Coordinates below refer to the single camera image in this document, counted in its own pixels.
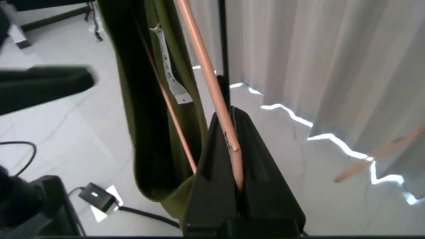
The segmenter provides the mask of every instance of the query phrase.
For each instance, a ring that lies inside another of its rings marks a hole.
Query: white marble floor
[[[27,140],[38,146],[26,180],[58,175],[68,190],[89,182],[114,185],[126,206],[168,216],[161,205],[143,197],[132,172],[132,148],[124,115],[114,52],[108,41],[96,42],[83,16],[27,33],[32,46],[23,51],[6,42],[0,67],[34,64],[89,64],[98,84],[86,92],[0,116],[0,141]],[[214,108],[200,70],[195,70],[207,121]],[[352,164],[329,140],[306,141],[309,128],[283,110],[260,109],[262,96],[246,86],[231,90],[232,104],[246,111],[278,164],[307,217],[305,231],[324,234],[425,234],[425,204],[409,205],[392,183],[372,185],[368,171],[341,184],[333,183]],[[25,146],[0,148],[0,164],[11,174],[28,160]],[[179,236],[162,222],[114,212],[96,222],[77,196],[71,201],[88,235]]]

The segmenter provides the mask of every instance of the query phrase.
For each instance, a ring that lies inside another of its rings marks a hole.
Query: curtain fold
[[[217,2],[191,7],[220,73]],[[425,123],[425,1],[232,0],[226,10],[231,84],[313,122],[310,137],[332,133],[368,154]],[[423,143],[377,161],[377,177],[402,175],[423,197]]]

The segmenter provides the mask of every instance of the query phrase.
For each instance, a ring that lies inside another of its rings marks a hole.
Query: wooden stick
[[[223,100],[223,95],[221,94],[220,87],[218,86],[217,79],[214,74],[213,66],[208,57],[207,50],[195,22],[195,18],[193,17],[189,2],[187,0],[176,0],[176,3],[180,11],[181,18],[183,19],[183,23],[189,32],[197,58],[201,63],[201,68],[215,107],[217,118],[227,142],[230,159],[232,161],[233,177],[238,189],[241,191],[244,182],[244,172],[242,168],[242,152],[240,150],[238,138],[236,137],[232,121],[230,120],[230,116]]]
[[[369,156],[369,157],[374,157],[375,158],[374,160],[367,161],[366,159],[361,159],[359,162],[355,163],[349,169],[340,173],[337,177],[335,177],[335,179],[333,181],[336,182],[336,183],[340,183],[340,182],[356,175],[357,173],[359,173],[363,169],[366,169],[366,167],[369,166],[370,164],[372,164],[373,161],[387,157],[395,149],[404,145],[405,143],[407,143],[411,139],[414,139],[415,137],[417,137],[420,134],[420,132],[422,132],[424,130],[424,128],[425,127],[419,127],[418,129],[415,129],[414,131],[410,132],[409,134],[407,134],[403,137],[398,137],[398,138],[394,139],[393,141],[391,141],[390,143],[388,143],[388,144],[386,144],[382,147],[379,147],[378,149],[374,150],[371,153],[371,155]]]
[[[170,101],[170,99],[169,99],[169,97],[167,95],[167,92],[165,91],[164,86],[162,85],[161,81],[159,80],[158,69],[157,69],[157,67],[155,65],[155,61],[153,60],[153,57],[152,57],[152,55],[151,55],[151,53],[149,51],[149,47],[147,46],[147,43],[146,43],[146,41],[145,41],[145,39],[143,37],[143,33],[141,32],[139,23],[138,23],[135,15],[134,15],[134,13],[131,12],[131,14],[133,15],[133,19],[134,19],[134,22],[136,23],[137,31],[138,31],[139,36],[140,36],[140,39],[141,39],[141,41],[143,43],[143,47],[145,48],[147,57],[149,58],[149,61],[150,61],[151,65],[152,65],[153,72],[155,73],[155,77],[156,77],[156,79],[158,81],[159,88],[161,89],[161,93],[162,93],[162,95],[164,97],[165,103],[167,104],[167,108],[168,108],[168,110],[170,112],[171,119],[173,119],[173,123],[174,123],[174,126],[175,126],[176,130],[177,130],[177,134],[179,135],[181,144],[183,145],[183,149],[185,150],[187,160],[189,161],[189,164],[191,165],[192,172],[195,175],[197,173],[197,165],[195,164],[195,161],[193,160],[191,150],[189,149],[189,146],[187,145],[187,142],[186,142],[186,139],[185,139],[185,135],[183,134],[183,130],[181,130],[181,127],[180,127],[180,124],[179,124],[179,120],[177,119],[177,116],[174,113],[174,109],[173,109],[173,106],[171,105],[171,101]]]

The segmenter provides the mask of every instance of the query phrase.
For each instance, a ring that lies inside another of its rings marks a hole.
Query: garment label
[[[182,86],[174,77],[173,71],[171,70],[171,61],[170,56],[167,49],[167,43],[165,42],[165,35],[164,31],[161,29],[161,27],[155,27],[154,29],[151,29],[153,31],[158,39],[159,39],[159,45],[161,46],[161,52],[162,52],[162,62],[164,65],[164,71],[165,71],[165,77],[167,78],[168,87],[171,91],[171,93],[174,95],[175,100],[178,104],[186,104],[192,102],[191,95],[187,92],[184,86]]]

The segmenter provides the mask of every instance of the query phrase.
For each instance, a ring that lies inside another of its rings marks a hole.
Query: olive green fabric
[[[98,4],[116,53],[126,117],[135,148],[136,184],[145,197],[160,202],[172,217],[182,219],[193,174],[134,20],[149,45],[160,80],[167,89],[197,163],[205,143],[207,124],[174,2],[103,0]],[[159,41],[149,30],[158,23],[167,41],[174,77],[190,93],[193,103],[177,104],[168,90]]]

